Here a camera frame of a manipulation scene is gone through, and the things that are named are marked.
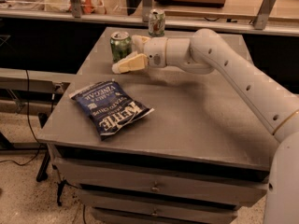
robotic hand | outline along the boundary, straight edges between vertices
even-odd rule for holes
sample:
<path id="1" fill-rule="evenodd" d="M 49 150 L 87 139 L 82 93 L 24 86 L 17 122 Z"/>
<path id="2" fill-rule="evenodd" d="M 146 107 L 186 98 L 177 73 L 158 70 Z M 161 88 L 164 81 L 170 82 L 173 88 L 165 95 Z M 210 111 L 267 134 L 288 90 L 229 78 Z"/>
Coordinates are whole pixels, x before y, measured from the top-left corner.
<path id="1" fill-rule="evenodd" d="M 215 32 L 155 37 L 143 48 L 149 66 L 197 74 L 217 69 L 280 142 L 271 166 L 264 224 L 299 223 L 299 98 L 235 53 Z"/>

soda can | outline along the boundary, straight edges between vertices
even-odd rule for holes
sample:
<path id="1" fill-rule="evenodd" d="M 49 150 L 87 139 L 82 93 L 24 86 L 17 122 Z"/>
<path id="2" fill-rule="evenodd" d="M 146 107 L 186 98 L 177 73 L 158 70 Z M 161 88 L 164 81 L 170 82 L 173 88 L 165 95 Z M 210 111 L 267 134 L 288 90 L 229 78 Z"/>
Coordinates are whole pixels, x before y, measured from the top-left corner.
<path id="1" fill-rule="evenodd" d="M 111 35 L 110 45 L 113 63 L 125 58 L 132 52 L 132 39 L 127 32 L 118 31 Z"/>
<path id="2" fill-rule="evenodd" d="M 164 36 L 165 13 L 162 9 L 152 9 L 149 13 L 149 35 Z"/>

blue chip bag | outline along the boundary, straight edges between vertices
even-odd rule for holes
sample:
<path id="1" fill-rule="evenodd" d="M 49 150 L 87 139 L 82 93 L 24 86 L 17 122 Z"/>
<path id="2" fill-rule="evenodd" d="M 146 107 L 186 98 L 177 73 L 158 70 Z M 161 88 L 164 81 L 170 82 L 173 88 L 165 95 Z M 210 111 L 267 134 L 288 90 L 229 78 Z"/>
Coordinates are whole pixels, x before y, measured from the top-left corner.
<path id="1" fill-rule="evenodd" d="M 102 140 L 153 111 L 133 100 L 115 81 L 99 82 L 69 96 L 93 121 Z"/>

white robotic arm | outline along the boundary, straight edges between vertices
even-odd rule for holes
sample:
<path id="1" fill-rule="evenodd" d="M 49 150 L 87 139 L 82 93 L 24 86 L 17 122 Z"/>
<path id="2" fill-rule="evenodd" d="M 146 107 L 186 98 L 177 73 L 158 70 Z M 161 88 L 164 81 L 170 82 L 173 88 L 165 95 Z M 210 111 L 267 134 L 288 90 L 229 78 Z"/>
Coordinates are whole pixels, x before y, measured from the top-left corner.
<path id="1" fill-rule="evenodd" d="M 157 37 L 143 52 L 149 66 L 207 74 L 217 69 L 280 142 L 269 177 L 264 224 L 299 223 L 299 98 L 237 53 L 215 32 Z"/>

floor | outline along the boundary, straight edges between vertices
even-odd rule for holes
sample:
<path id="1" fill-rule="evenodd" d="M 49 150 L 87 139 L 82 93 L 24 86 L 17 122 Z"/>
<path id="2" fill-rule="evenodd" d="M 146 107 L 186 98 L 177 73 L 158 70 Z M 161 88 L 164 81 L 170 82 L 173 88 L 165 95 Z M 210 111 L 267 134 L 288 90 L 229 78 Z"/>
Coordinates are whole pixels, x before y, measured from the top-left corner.
<path id="1" fill-rule="evenodd" d="M 9 101 L 0 100 L 0 131 L 11 143 L 34 143 L 35 139 L 29 129 L 27 106 L 16 114 L 16 106 Z M 30 104 L 29 120 L 34 133 L 40 130 L 38 112 L 50 113 L 50 105 Z M 79 224 L 83 221 L 83 205 L 76 195 L 76 189 L 65 186 L 61 197 L 62 206 L 56 203 L 57 183 L 51 165 L 47 170 L 48 179 L 36 182 L 36 176 L 43 161 L 44 151 L 25 166 L 19 163 L 34 157 L 33 151 L 0 151 L 0 224 Z M 238 218 L 232 224 L 263 223 L 265 198 L 251 208 L 241 208 Z M 101 224 L 91 215 L 91 208 L 86 207 L 85 223 Z"/>

